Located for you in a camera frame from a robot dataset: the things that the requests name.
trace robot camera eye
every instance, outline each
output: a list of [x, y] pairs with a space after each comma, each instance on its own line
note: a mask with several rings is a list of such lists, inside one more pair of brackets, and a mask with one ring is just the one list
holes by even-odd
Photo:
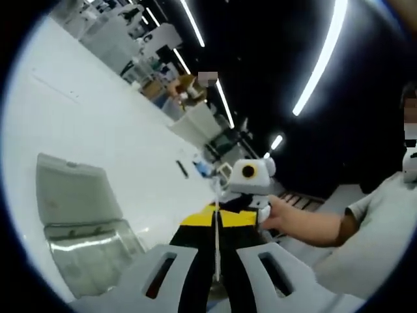
[[242, 175], [245, 178], [252, 178], [255, 176], [255, 168], [252, 165], [246, 165], [242, 168]]

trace ceiling light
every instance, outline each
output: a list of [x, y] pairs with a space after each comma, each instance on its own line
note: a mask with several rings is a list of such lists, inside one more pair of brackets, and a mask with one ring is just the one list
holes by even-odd
[[178, 60], [180, 60], [180, 63], [182, 65], [182, 67], [184, 67], [184, 70], [187, 72], [187, 74], [191, 74], [190, 69], [187, 67], [187, 65], [185, 64], [184, 60], [182, 59], [180, 53], [178, 52], [177, 49], [173, 50], [175, 55], [178, 57]]
[[188, 19], [190, 20], [190, 23], [194, 29], [194, 33], [197, 36], [198, 42], [200, 43], [200, 46], [204, 47], [204, 41], [203, 41], [203, 37], [201, 36], [200, 30], [197, 27], [197, 24], [195, 23], [194, 17], [191, 14], [190, 8], [188, 8], [187, 2], [185, 2], [185, 0], [180, 0], [182, 6], [184, 7], [185, 13], [188, 16]]
[[227, 101], [226, 101], [226, 97], [224, 96], [222, 85], [220, 85], [220, 80], [217, 80], [216, 87], [220, 94], [220, 98], [222, 98], [224, 108], [226, 109], [226, 114], [227, 114], [227, 118], [229, 119], [230, 128], [233, 129], [235, 127], [235, 124], [233, 122], [232, 115], [230, 114], [229, 106], [227, 105]]
[[272, 145], [271, 145], [271, 149], [272, 150], [275, 150], [276, 148], [277, 148], [277, 146], [279, 146], [280, 145], [280, 143], [282, 142], [282, 136], [281, 135], [279, 135], [279, 136], [277, 136], [277, 138], [275, 138], [275, 140], [274, 140], [274, 142], [272, 143]]
[[158, 26], [158, 27], [161, 26], [161, 24], [159, 24], [158, 20], [155, 18], [155, 15], [152, 13], [152, 11], [149, 10], [149, 8], [146, 8], [146, 11], [148, 11], [149, 15], [151, 16], [151, 18], [155, 22], [156, 26]]
[[316, 88], [317, 84], [323, 72], [327, 66], [327, 63], [332, 56], [334, 47], [336, 46], [336, 42], [338, 41], [341, 27], [343, 25], [343, 20], [345, 19], [347, 10], [347, 0], [336, 0], [334, 5], [332, 23], [330, 24], [330, 28], [328, 30], [328, 34], [326, 37], [326, 41], [324, 42], [323, 49], [321, 50], [319, 60], [315, 65], [313, 74], [311, 75], [306, 88], [301, 94], [300, 99], [298, 100], [296, 106], [294, 107], [293, 114], [298, 116], [304, 106], [307, 104], [308, 99], [310, 98], [311, 94], [313, 93], [314, 89]]

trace open case lid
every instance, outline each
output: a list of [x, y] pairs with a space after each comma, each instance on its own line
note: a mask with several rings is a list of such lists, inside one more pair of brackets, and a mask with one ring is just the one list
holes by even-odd
[[122, 218], [102, 168], [40, 153], [36, 196], [44, 225], [92, 224]]

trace gray t-shirt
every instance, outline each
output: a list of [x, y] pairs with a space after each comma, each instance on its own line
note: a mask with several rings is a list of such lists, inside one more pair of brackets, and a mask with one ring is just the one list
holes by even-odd
[[417, 186], [396, 173], [349, 206], [359, 231], [314, 269], [317, 281], [336, 293], [367, 299], [395, 269], [417, 222]]

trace black ceiling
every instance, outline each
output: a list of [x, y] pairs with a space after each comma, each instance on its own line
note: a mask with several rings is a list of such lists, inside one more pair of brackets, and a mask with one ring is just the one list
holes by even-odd
[[[218, 71], [235, 122], [249, 117], [255, 151], [263, 155], [284, 134], [272, 154], [278, 179], [325, 197], [338, 183], [372, 190], [401, 168], [399, 99], [416, 68], [403, 38], [369, 2], [349, 1], [336, 49], [298, 117], [291, 112], [323, 47], [333, 0], [187, 0], [204, 48], [179, 0], [158, 4], [184, 39], [190, 70]], [[154, 0], [142, 3], [166, 21]], [[209, 97], [224, 112], [215, 89]]]

